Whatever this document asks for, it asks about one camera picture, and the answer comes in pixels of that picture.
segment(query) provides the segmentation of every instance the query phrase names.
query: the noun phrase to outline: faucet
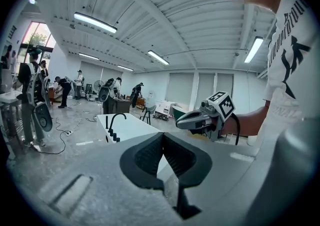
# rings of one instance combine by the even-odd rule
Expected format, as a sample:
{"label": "faucet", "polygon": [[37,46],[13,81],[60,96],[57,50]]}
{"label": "faucet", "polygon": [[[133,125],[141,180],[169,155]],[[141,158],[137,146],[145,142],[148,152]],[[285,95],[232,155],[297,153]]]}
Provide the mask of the faucet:
{"label": "faucet", "polygon": [[109,128],[109,131],[110,132],[112,130],[112,124],[114,123],[114,118],[118,115],[123,115],[125,119],[127,119],[126,115],[123,114],[123,113],[119,113],[119,114],[115,114],[113,117],[112,117],[112,120],[111,120],[111,125],[110,125],[110,128]]}

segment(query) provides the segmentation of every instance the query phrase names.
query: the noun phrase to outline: white t-shirt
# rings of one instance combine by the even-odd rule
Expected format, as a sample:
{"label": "white t-shirt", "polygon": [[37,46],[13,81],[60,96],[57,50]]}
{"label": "white t-shirt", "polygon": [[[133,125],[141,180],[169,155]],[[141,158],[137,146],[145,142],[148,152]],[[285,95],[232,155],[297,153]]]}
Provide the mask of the white t-shirt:
{"label": "white t-shirt", "polygon": [[305,0],[281,0],[276,19],[264,93],[270,107],[257,137],[273,140],[301,118],[299,103],[286,80],[307,56],[319,34],[317,19]]}
{"label": "white t-shirt", "polygon": [[81,85],[82,85],[81,81],[82,81],[83,78],[84,78],[83,75],[78,75],[78,78],[77,78],[77,80],[76,80],[75,85],[81,86]]}
{"label": "white t-shirt", "polygon": [[14,56],[13,58],[11,57],[10,59],[10,70],[11,73],[16,72],[16,67],[17,67],[17,56]]}
{"label": "white t-shirt", "polygon": [[115,97],[115,90],[120,91],[121,89],[121,84],[119,80],[116,80],[115,83],[109,87],[109,95],[111,98]]}

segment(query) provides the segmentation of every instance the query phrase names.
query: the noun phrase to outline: ceiling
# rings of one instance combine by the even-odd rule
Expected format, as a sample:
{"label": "ceiling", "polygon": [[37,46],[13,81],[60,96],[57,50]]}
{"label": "ceiling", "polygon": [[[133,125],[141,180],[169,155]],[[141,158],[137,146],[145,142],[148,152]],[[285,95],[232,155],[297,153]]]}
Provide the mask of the ceiling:
{"label": "ceiling", "polygon": [[[65,53],[77,56],[82,52],[99,57],[107,67],[122,65],[134,72],[214,68],[260,73],[267,67],[268,44],[275,31],[272,12],[240,0],[36,1]],[[118,30],[112,34],[76,20],[75,12]],[[255,37],[265,41],[245,64]],[[149,50],[169,65],[149,56]]]}

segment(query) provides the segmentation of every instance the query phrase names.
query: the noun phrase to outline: fan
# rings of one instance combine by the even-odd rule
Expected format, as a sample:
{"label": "fan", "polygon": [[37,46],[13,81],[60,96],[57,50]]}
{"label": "fan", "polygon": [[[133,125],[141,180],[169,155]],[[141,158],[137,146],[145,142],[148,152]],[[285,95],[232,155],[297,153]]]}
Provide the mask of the fan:
{"label": "fan", "polygon": [[94,87],[94,89],[99,93],[100,88],[101,88],[101,86],[102,86],[103,84],[104,84],[103,81],[97,80],[97,81],[94,83],[93,87]]}

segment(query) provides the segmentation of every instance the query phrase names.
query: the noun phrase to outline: fluorescent light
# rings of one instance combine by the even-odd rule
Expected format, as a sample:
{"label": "fluorescent light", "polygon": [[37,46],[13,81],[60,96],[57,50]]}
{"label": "fluorescent light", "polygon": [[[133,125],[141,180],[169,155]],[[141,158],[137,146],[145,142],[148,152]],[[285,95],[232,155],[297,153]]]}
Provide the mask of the fluorescent light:
{"label": "fluorescent light", "polygon": [[157,60],[159,60],[160,62],[164,63],[165,65],[169,65],[169,62],[164,60],[162,57],[160,57],[157,53],[155,53],[154,51],[148,51],[148,53],[153,56],[154,58],[156,58]]}
{"label": "fluorescent light", "polygon": [[90,55],[87,55],[87,54],[79,53],[79,55],[80,55],[80,56],[87,57],[87,58],[91,58],[91,59],[94,59],[94,60],[98,60],[98,58],[93,57],[93,56],[90,56]]}
{"label": "fluorescent light", "polygon": [[78,12],[76,12],[74,14],[74,18],[77,20],[81,20],[81,21],[87,22],[89,24],[95,25],[97,27],[103,28],[111,33],[115,33],[118,30],[117,28],[115,28],[105,22],[102,22],[100,20],[97,20],[95,18],[92,18],[90,16],[86,16],[86,15],[78,13]]}
{"label": "fluorescent light", "polygon": [[35,4],[35,3],[36,3],[36,0],[29,0],[29,3]]}
{"label": "fluorescent light", "polygon": [[129,70],[129,71],[133,71],[133,69],[130,69],[130,68],[126,68],[126,67],[123,67],[123,66],[119,66],[117,65],[119,68],[123,68],[123,69],[126,69],[126,70]]}
{"label": "fluorescent light", "polygon": [[248,54],[248,56],[245,59],[245,63],[250,63],[250,61],[253,59],[253,57],[255,56],[255,54],[257,53],[258,49],[260,48],[262,42],[263,42],[263,38],[261,37],[256,37],[254,44]]}

